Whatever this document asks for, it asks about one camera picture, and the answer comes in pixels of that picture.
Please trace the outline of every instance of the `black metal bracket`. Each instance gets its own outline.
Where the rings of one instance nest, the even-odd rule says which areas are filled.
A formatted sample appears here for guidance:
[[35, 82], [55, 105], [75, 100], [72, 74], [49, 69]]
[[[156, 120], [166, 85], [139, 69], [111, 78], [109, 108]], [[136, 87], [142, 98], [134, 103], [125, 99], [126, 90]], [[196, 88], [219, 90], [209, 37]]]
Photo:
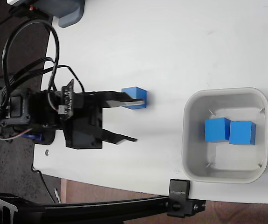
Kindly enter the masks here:
[[168, 197], [44, 205], [0, 193], [0, 224], [119, 224], [166, 212], [184, 218], [205, 210], [205, 201], [188, 198], [189, 187], [190, 181], [170, 180]]
[[206, 201], [189, 199], [190, 181], [170, 180], [168, 216], [184, 218], [204, 211]]

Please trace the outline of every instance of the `white tabletop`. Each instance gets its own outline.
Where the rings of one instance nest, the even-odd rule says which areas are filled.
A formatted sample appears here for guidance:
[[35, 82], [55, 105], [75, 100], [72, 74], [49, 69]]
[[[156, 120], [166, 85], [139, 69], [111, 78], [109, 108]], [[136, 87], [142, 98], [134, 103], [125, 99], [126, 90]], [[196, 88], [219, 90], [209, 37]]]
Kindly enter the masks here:
[[[188, 179], [180, 157], [183, 110], [193, 93], [255, 87], [268, 98], [268, 0], [86, 0], [77, 24], [62, 29], [57, 22], [60, 64], [73, 68], [86, 91], [138, 86], [149, 105], [103, 112], [105, 129], [137, 143], [74, 150], [58, 131], [52, 145], [35, 145], [34, 167], [44, 174], [168, 195], [170, 179]], [[47, 55], [54, 52], [50, 38]], [[55, 83], [71, 78], [59, 69]], [[268, 203], [268, 166], [250, 184], [192, 182], [190, 198]]]

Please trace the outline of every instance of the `wire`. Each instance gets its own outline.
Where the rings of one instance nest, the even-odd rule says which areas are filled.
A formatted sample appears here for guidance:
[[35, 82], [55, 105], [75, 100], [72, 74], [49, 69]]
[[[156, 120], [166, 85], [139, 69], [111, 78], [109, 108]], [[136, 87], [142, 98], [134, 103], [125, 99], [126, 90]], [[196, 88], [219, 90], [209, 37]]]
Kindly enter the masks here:
[[7, 140], [16, 139], [16, 138], [19, 138], [20, 136], [22, 136], [23, 134], [25, 134], [27, 132], [30, 132], [31, 130], [32, 130], [32, 128], [26, 129], [25, 131], [23, 131], [23, 132], [21, 132], [19, 134], [16, 134], [13, 137], [8, 137], [8, 138], [1, 138], [0, 137], [0, 140], [7, 141]]
[[53, 66], [53, 69], [52, 69], [52, 74], [51, 74], [51, 78], [50, 78], [49, 86], [48, 86], [48, 90], [47, 90], [48, 94], [49, 94], [49, 92], [51, 90], [51, 86], [54, 85], [54, 78], [55, 78], [55, 74], [56, 74], [57, 66], [58, 66], [58, 62], [59, 62], [59, 39], [58, 39], [57, 33], [56, 33], [55, 29], [52, 27], [52, 25], [49, 24], [45, 20], [34, 19], [34, 20], [25, 21], [21, 25], [19, 25], [11, 33], [10, 37], [8, 38], [8, 40], [7, 40], [7, 42], [6, 42], [5, 46], [4, 46], [3, 52], [2, 52], [1, 63], [2, 63], [3, 79], [4, 79], [4, 82], [5, 82], [5, 92], [4, 92], [4, 96], [2, 98], [2, 102], [1, 102], [1, 106], [0, 106], [0, 117], [1, 117], [2, 114], [4, 114], [4, 112], [6, 110], [6, 107], [7, 107], [8, 102], [9, 102], [10, 94], [11, 94], [11, 82], [9, 80], [8, 65], [7, 65], [9, 49], [10, 49], [14, 39], [16, 38], [16, 36], [25, 27], [27, 27], [27, 26], [29, 26], [31, 24], [36, 24], [36, 23], [42, 23], [46, 28], [49, 29], [49, 31], [54, 36], [56, 51], [55, 51], [54, 66]]
[[42, 183], [43, 183], [43, 185], [44, 185], [44, 187], [45, 187], [45, 189], [46, 189], [46, 191], [47, 191], [49, 197], [51, 198], [52, 202], [53, 202], [54, 204], [56, 204], [54, 198], [52, 197], [52, 195], [51, 195], [51, 193], [50, 193], [50, 191], [49, 191], [49, 189], [48, 189], [48, 187], [47, 187], [47, 185], [46, 185], [46, 182], [45, 182], [45, 180], [44, 180], [44, 177], [43, 177], [41, 171], [39, 171], [39, 170], [35, 170], [34, 167], [33, 167], [33, 164], [31, 165], [31, 171], [34, 172], [34, 173], [39, 173], [39, 174], [40, 174], [41, 181], [42, 181]]

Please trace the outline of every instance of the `black cable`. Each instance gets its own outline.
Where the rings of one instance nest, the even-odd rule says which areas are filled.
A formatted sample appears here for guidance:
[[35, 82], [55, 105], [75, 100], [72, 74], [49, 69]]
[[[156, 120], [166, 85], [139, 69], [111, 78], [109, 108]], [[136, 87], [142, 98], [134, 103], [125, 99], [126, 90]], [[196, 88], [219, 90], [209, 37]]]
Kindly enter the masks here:
[[35, 170], [34, 167], [33, 167], [33, 164], [31, 165], [31, 171], [34, 172], [34, 173], [39, 173], [39, 174], [40, 174], [41, 181], [42, 181], [42, 183], [43, 183], [43, 185], [44, 185], [44, 187], [45, 187], [45, 189], [46, 189], [46, 191], [47, 191], [49, 197], [51, 198], [51, 200], [53, 201], [53, 203], [56, 204], [54, 198], [52, 197], [52, 195], [51, 195], [51, 193], [50, 193], [50, 191], [49, 191], [49, 189], [48, 189], [48, 187], [47, 187], [47, 185], [46, 185], [46, 182], [45, 182], [45, 180], [44, 180], [44, 177], [43, 177], [41, 171], [39, 171], [39, 170]]
[[[77, 75], [74, 73], [74, 71], [67, 65], [59, 65], [58, 68], [68, 68], [68, 70], [73, 74], [73, 76], [75, 77], [75, 79], [79, 82], [79, 85], [82, 89], [82, 92], [85, 92], [84, 90], [84, 87], [83, 87], [83, 84], [81, 83], [81, 81], [78, 79]], [[30, 72], [28, 75], [20, 78], [18, 81], [16, 81], [12, 88], [13, 89], [16, 89], [18, 86], [22, 85], [24, 82], [26, 82], [27, 80], [30, 80], [34, 77], [37, 77], [37, 76], [42, 76], [50, 71], [53, 70], [53, 67], [50, 67], [50, 68], [47, 68], [47, 69], [43, 69], [41, 71], [35, 71], [35, 72]]]
[[[21, 69], [20, 71], [18, 71], [17, 73], [15, 73], [13, 75], [13, 77], [10, 79], [10, 85], [11, 85], [11, 92], [13, 92], [15, 88], [13, 88], [13, 84], [21, 77], [23, 76], [25, 73], [29, 72], [31, 69], [33, 69], [35, 66], [41, 64], [41, 63], [45, 63], [45, 62], [53, 62], [53, 59], [51, 57], [43, 57], [40, 58], [32, 63], [30, 63], [29, 65], [25, 66], [23, 69]], [[5, 97], [6, 94], [6, 88], [3, 88], [2, 90], [2, 96]]]
[[56, 70], [57, 70], [57, 65], [59, 62], [59, 39], [57, 36], [57, 33], [55, 31], [55, 29], [52, 27], [51, 24], [49, 24], [47, 21], [45, 20], [28, 20], [23, 22], [21, 25], [19, 25], [10, 35], [10, 37], [8, 38], [4, 49], [3, 49], [3, 53], [2, 53], [2, 71], [3, 71], [3, 78], [4, 78], [4, 82], [5, 82], [5, 89], [6, 89], [6, 93], [5, 96], [2, 99], [2, 103], [0, 106], [0, 116], [2, 114], [4, 114], [9, 98], [10, 98], [10, 94], [11, 94], [11, 86], [10, 86], [10, 80], [9, 80], [9, 74], [8, 74], [8, 65], [7, 65], [7, 60], [8, 60], [8, 53], [9, 53], [9, 49], [15, 39], [15, 37], [27, 26], [31, 25], [31, 24], [36, 24], [36, 23], [42, 23], [43, 25], [45, 25], [45, 27], [47, 27], [50, 32], [53, 34], [54, 36], [54, 40], [55, 40], [55, 48], [56, 48], [56, 53], [55, 53], [55, 60], [54, 60], [54, 67], [52, 70], [52, 74], [51, 74], [51, 78], [49, 81], [49, 86], [48, 86], [48, 90], [47, 92], [50, 92], [51, 90], [51, 86], [54, 82], [54, 78], [55, 78], [55, 74], [56, 74]]

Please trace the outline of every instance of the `blue cube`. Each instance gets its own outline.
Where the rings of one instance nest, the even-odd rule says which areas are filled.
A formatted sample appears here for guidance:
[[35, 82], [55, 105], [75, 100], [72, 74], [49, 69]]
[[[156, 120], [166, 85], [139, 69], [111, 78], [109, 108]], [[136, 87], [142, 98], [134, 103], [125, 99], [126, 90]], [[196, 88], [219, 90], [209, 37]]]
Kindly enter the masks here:
[[216, 118], [205, 120], [205, 141], [223, 142], [229, 140], [230, 120]]
[[232, 121], [230, 125], [230, 144], [255, 145], [256, 124], [251, 121]]
[[146, 100], [147, 100], [147, 91], [140, 89], [138, 87], [130, 87], [121, 89], [121, 92], [127, 93], [133, 99], [143, 99], [144, 104], [142, 105], [134, 105], [134, 106], [123, 106], [129, 109], [141, 109], [146, 107]]

